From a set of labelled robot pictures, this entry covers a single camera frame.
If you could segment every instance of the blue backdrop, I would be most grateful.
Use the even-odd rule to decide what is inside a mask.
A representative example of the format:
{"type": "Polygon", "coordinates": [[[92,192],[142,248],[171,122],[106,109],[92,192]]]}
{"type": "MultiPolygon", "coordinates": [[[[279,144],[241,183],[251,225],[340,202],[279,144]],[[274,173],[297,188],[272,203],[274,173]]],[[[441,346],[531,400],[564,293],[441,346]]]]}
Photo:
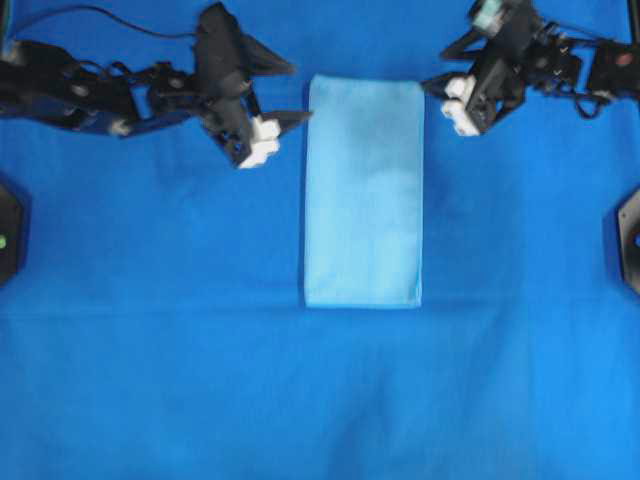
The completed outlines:
{"type": "MultiPolygon", "coordinates": [[[[62,0],[14,2],[17,19],[62,0]]],[[[421,80],[470,1],[229,0],[299,65],[261,79],[300,108],[315,73],[421,80]]],[[[201,0],[100,0],[161,31],[201,0]]],[[[540,0],[628,39],[626,2],[540,0]]],[[[80,59],[192,68],[189,42],[92,13],[22,38],[80,59]]],[[[640,117],[592,123],[531,94],[480,139],[427,101],[424,306],[301,305],[304,130],[229,169],[197,121],[128,141],[0,125],[32,195],[26,269],[0,292],[0,478],[632,479],[640,300],[612,212],[640,184],[640,117]]]]}

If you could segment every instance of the black cable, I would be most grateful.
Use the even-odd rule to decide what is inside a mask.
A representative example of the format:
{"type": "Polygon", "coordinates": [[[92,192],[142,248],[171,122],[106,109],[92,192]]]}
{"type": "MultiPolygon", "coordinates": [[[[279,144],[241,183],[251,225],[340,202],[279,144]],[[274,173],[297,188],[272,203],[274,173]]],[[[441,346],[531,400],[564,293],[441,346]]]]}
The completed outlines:
{"type": "Polygon", "coordinates": [[[598,115],[600,115],[602,107],[605,105],[603,102],[599,102],[596,100],[593,112],[587,112],[581,104],[581,98],[579,95],[576,94],[576,96],[574,97],[574,101],[576,110],[578,110],[578,114],[585,120],[593,120],[597,118],[598,115]]]}
{"type": "Polygon", "coordinates": [[[130,28],[140,33],[144,33],[146,35],[150,35],[152,37],[164,38],[168,40],[179,40],[183,38],[191,38],[196,36],[195,33],[166,34],[166,33],[154,32],[153,30],[148,30],[146,28],[143,28],[131,22],[128,22],[118,17],[117,15],[111,13],[109,10],[106,10],[101,7],[95,7],[93,5],[69,5],[66,7],[60,7],[52,10],[47,10],[39,14],[35,14],[30,18],[25,19],[22,22],[18,22],[17,25],[12,29],[11,36],[13,37],[18,33],[22,32],[23,30],[26,30],[27,28],[35,25],[36,23],[42,22],[43,20],[46,20],[48,18],[55,17],[57,15],[62,15],[64,13],[78,12],[78,11],[89,11],[89,12],[101,13],[102,15],[106,15],[111,20],[121,25],[124,25],[127,28],[130,28]]]}
{"type": "Polygon", "coordinates": [[[91,60],[78,60],[77,62],[73,62],[62,69],[62,74],[65,77],[72,77],[78,69],[85,66],[95,68],[98,71],[100,78],[103,80],[106,80],[110,76],[106,68],[96,62],[92,62],[91,60]]]}
{"type": "Polygon", "coordinates": [[[606,37],[603,37],[602,35],[600,35],[599,33],[593,32],[587,28],[582,28],[582,27],[577,27],[575,25],[570,25],[568,23],[562,23],[562,22],[556,22],[551,21],[549,22],[548,26],[552,26],[552,27],[560,27],[564,30],[569,30],[570,32],[577,32],[577,33],[582,33],[583,35],[586,35],[588,37],[594,38],[596,40],[606,40],[606,37]]]}

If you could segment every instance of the light blue cloth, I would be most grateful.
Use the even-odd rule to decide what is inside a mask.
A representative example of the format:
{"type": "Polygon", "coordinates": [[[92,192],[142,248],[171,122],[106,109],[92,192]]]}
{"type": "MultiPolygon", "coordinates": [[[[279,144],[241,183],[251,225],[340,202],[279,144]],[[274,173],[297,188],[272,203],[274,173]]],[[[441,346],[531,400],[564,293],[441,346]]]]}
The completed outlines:
{"type": "Polygon", "coordinates": [[[307,305],[420,306],[424,93],[316,76],[309,103],[307,305]]]}

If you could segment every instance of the blue fabric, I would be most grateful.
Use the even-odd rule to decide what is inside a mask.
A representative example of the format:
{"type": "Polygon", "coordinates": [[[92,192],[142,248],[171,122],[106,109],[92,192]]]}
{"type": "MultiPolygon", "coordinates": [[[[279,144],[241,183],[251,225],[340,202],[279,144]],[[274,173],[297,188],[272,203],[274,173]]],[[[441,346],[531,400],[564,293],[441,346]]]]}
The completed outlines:
{"type": "MultiPolygon", "coordinates": [[[[15,18],[62,0],[21,0],[15,18]]],[[[201,0],[101,0],[163,31],[201,0]]],[[[230,0],[299,66],[260,79],[300,108],[317,72],[420,80],[471,2],[230,0]]],[[[627,39],[626,2],[539,0],[627,39]]],[[[188,42],[94,14],[29,37],[75,56],[192,67],[188,42]]],[[[0,171],[31,192],[27,267],[0,291],[0,478],[640,477],[640,301],[614,208],[640,183],[640,118],[595,122],[531,92],[460,139],[427,100],[422,308],[302,306],[304,130],[228,169],[197,122],[116,141],[0,123],[0,171]]]]}
{"type": "Polygon", "coordinates": [[[307,306],[420,306],[420,85],[317,76],[309,106],[307,306]]]}

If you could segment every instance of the cable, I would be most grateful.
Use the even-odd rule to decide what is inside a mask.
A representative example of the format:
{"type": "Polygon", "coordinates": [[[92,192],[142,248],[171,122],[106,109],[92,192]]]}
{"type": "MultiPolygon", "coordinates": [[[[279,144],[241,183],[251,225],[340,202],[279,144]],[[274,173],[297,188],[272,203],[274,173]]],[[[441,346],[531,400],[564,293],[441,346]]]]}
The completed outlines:
{"type": "Polygon", "coordinates": [[[565,30],[569,30],[570,32],[582,33],[583,35],[586,35],[588,37],[594,38],[596,40],[606,40],[606,37],[603,37],[599,33],[593,32],[593,31],[591,31],[589,29],[586,29],[586,28],[576,27],[575,25],[570,25],[568,23],[556,22],[554,20],[554,21],[549,22],[549,26],[560,27],[560,28],[563,28],[565,30]]]}
{"type": "Polygon", "coordinates": [[[604,103],[595,100],[594,101],[595,107],[593,109],[593,112],[587,112],[581,104],[580,95],[576,94],[576,96],[574,97],[574,101],[575,101],[576,110],[578,110],[578,114],[585,120],[593,120],[594,118],[597,118],[598,115],[600,115],[600,111],[602,110],[602,107],[605,105],[604,103]]]}
{"type": "Polygon", "coordinates": [[[131,22],[128,22],[120,17],[118,17],[117,15],[111,13],[109,10],[101,8],[101,7],[95,7],[93,5],[69,5],[66,7],[61,7],[61,8],[56,8],[56,9],[52,9],[52,10],[47,10],[44,11],[42,13],[39,14],[35,14],[30,18],[25,19],[22,22],[19,22],[15,28],[12,29],[11,31],[11,37],[17,35],[18,33],[22,32],[23,30],[26,30],[27,28],[35,25],[36,23],[40,23],[43,20],[46,20],[48,18],[51,17],[55,17],[58,15],[62,15],[64,13],[70,13],[70,12],[79,12],[79,11],[89,11],[89,12],[96,12],[96,13],[101,13],[102,15],[105,15],[107,17],[109,17],[111,20],[124,25],[127,28],[130,28],[132,30],[135,30],[137,32],[140,33],[144,33],[146,35],[150,35],[152,37],[158,37],[158,38],[164,38],[167,40],[179,40],[179,39],[183,39],[183,38],[191,38],[191,37],[195,37],[195,33],[177,33],[177,34],[166,34],[166,33],[158,33],[158,32],[154,32],[153,30],[148,30],[146,28],[140,27],[138,25],[135,25],[131,22]]]}

